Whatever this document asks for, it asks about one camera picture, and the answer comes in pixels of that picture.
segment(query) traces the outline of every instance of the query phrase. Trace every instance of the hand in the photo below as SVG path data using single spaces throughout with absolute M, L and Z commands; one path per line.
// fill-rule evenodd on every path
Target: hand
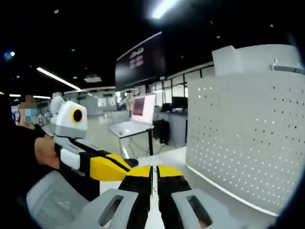
M 35 140 L 35 156 L 38 164 L 59 169 L 59 159 L 54 146 L 55 143 L 51 137 L 39 137 Z

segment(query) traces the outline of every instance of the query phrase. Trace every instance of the black ceiling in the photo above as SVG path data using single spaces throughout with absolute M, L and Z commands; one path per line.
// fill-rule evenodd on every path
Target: black ceiling
M 50 96 L 73 90 L 37 67 L 80 88 L 114 86 L 115 60 L 159 31 L 167 75 L 211 61 L 211 51 L 226 45 L 291 43 L 283 11 L 266 2 L 245 6 L 236 1 L 179 0 L 159 20 L 151 15 L 161 0 L 62 2 L 11 2 L 3 7 L 1 53 L 16 55 L 3 61 L 1 78 L 6 82 L 0 91 Z M 89 74 L 98 74 L 102 82 L 86 83 L 83 79 Z

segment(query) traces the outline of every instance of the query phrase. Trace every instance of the large display screen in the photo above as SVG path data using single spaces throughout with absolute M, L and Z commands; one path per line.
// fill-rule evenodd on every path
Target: large display screen
M 116 90 L 156 81 L 165 75 L 162 33 L 144 40 L 117 59 L 115 68 Z

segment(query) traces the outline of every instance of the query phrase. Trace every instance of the monitor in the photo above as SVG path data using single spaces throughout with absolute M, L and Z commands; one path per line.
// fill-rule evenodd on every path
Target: monitor
M 186 97 L 173 97 L 172 98 L 172 108 L 182 108 L 187 109 L 188 103 Z
M 135 97 L 132 106 L 132 120 L 152 124 L 155 98 L 155 94 L 146 94 Z

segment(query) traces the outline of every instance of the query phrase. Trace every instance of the desk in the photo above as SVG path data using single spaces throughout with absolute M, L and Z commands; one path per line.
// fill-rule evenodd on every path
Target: desk
M 153 155 L 153 125 L 147 123 L 139 123 L 134 121 L 132 125 L 130 122 L 123 122 L 112 124 L 108 127 L 111 132 L 113 132 L 119 138 L 120 149 L 122 153 L 121 147 L 121 139 L 126 137 L 135 136 L 138 134 L 142 134 L 148 132 L 148 143 L 149 143 L 149 154 Z
M 214 187 L 194 172 L 192 172 L 185 164 L 186 147 L 160 153 L 158 155 L 140 157 L 139 166 L 144 165 L 169 165 L 183 172 L 184 177 L 189 182 L 190 186 L 195 189 L 199 188 L 203 190 L 210 197 L 217 199 L 219 202 L 224 204 L 227 209 L 229 216 L 235 221 L 237 227 L 241 228 L 243 225 L 255 225 L 254 228 L 267 228 L 268 225 L 274 222 L 275 218 L 259 212 L 238 200 L 232 198 L 226 193 L 222 192 L 218 188 Z M 100 189 L 101 193 L 108 190 L 109 188 L 118 188 L 119 182 L 101 182 Z

